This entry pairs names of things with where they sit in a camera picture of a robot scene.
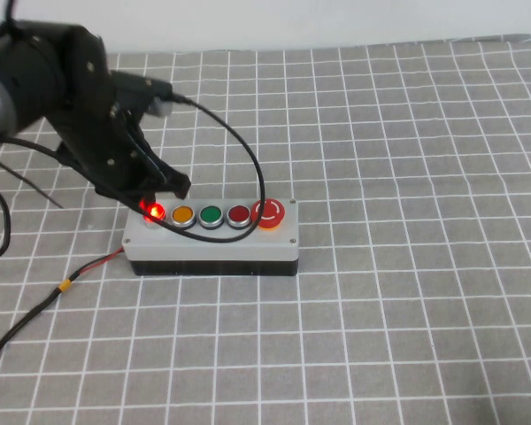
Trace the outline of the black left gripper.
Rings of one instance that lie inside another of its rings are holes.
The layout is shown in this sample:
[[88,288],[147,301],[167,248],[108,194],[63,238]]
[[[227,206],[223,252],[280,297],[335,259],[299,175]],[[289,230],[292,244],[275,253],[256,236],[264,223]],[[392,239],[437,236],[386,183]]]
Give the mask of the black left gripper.
[[57,45],[65,77],[55,129],[65,149],[92,177],[98,195],[147,209],[158,192],[185,199],[189,177],[161,159],[146,141],[144,114],[163,116],[165,84],[111,71],[102,40],[70,26]]

